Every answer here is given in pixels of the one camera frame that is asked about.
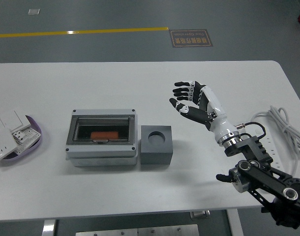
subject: black cable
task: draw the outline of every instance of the black cable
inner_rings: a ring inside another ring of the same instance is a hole
[[[250,125],[250,124],[256,124],[256,125],[258,125],[258,126],[260,126],[262,128],[264,134],[262,134],[261,136],[259,136],[258,139],[261,139],[261,138],[265,137],[265,135],[266,135],[266,129],[265,129],[265,127],[262,124],[260,124],[258,122],[252,121],[252,122],[246,123],[245,126]]]
[[[242,134],[240,134],[240,137],[242,137],[243,135],[246,135],[246,136],[248,136],[248,137],[252,137],[250,134],[248,134],[248,133],[242,133]]]

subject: gray box base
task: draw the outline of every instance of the gray box base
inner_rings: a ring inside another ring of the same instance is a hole
[[[173,155],[172,130],[170,126],[141,126],[141,164],[169,165]]]

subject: orange block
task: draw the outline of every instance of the orange block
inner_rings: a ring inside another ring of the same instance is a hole
[[[108,132],[92,132],[90,135],[92,140],[116,140],[119,139],[119,133],[117,131]]]

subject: yellow line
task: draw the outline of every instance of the yellow line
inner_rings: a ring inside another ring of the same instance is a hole
[[[169,30],[169,28],[168,27],[154,27],[154,28],[130,28],[130,29],[93,29],[93,30],[76,30],[76,31],[52,31],[52,32],[33,32],[33,33],[2,33],[2,34],[0,34],[0,38],[62,35],[62,34],[84,34],[84,33],[119,33],[119,32],[139,32],[139,31],[161,31],[161,30]]]

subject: white table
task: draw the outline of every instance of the white table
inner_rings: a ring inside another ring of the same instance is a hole
[[[226,157],[211,132],[171,106],[174,82],[191,80],[213,89],[232,124],[272,104],[300,129],[300,100],[274,61],[0,64],[0,114],[21,107],[43,131],[29,156],[0,162],[0,221],[259,206],[215,179],[243,156]],[[139,128],[171,125],[171,165],[77,168],[66,161],[72,110],[105,108],[136,109]],[[281,137],[275,133],[290,172]]]

